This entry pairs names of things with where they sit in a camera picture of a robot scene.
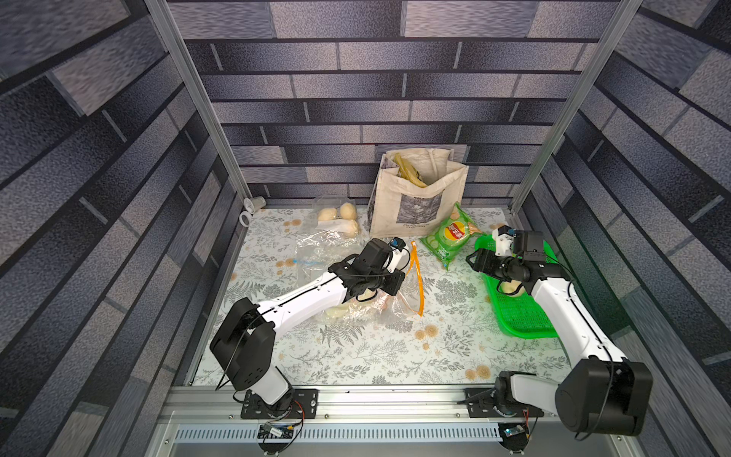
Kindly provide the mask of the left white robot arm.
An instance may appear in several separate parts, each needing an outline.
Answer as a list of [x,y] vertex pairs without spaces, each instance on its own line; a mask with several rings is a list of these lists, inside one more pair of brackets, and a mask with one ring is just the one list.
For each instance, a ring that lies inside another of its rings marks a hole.
[[236,391],[250,391],[279,411],[292,402],[293,387],[272,365],[278,337],[312,316],[351,299],[369,300],[379,291],[394,296],[412,259],[401,238],[372,239],[360,253],[334,263],[317,279],[279,297],[234,303],[209,350]]

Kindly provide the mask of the beige round fruit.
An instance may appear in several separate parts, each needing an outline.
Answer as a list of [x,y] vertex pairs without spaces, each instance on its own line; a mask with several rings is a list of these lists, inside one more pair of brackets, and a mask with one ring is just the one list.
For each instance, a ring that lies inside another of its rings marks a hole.
[[525,293],[524,285],[520,281],[506,281],[500,283],[499,291],[503,295],[516,297]]

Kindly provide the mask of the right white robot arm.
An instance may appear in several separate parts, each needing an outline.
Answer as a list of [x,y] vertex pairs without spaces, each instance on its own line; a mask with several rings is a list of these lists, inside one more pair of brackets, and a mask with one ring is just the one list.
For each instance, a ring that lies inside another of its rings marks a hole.
[[556,415],[579,441],[592,434],[637,436],[643,430],[653,387],[647,366],[632,362],[602,331],[579,298],[573,274],[550,262],[540,232],[502,226],[494,246],[466,261],[476,272],[515,281],[541,307],[567,353],[571,371],[561,382],[532,373],[504,371],[490,397],[505,417],[519,406]]

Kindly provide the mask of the blue zip clear bag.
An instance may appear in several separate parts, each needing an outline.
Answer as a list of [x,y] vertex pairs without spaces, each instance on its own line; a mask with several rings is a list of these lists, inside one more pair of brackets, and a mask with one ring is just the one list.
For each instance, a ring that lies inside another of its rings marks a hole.
[[316,279],[329,266],[354,253],[356,245],[356,238],[346,237],[342,232],[324,230],[299,235],[294,257],[299,283],[306,284]]

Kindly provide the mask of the clear bag of buns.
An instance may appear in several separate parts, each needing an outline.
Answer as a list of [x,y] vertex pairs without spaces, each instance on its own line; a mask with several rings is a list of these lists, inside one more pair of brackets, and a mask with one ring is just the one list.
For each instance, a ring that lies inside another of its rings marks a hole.
[[355,201],[340,195],[315,198],[304,220],[303,229],[307,233],[323,232],[346,239],[357,238],[363,234]]

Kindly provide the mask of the clear orange zip-top bag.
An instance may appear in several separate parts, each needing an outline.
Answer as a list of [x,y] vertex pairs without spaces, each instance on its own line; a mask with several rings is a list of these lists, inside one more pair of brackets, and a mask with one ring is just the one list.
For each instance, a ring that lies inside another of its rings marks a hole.
[[[381,251],[388,246],[390,254]],[[423,316],[426,306],[424,278],[417,246],[407,245],[394,238],[387,245],[379,239],[371,240],[359,255],[348,258],[351,279],[358,279],[367,287],[348,295],[346,302],[323,312],[332,322],[367,321],[380,319],[386,324]]]

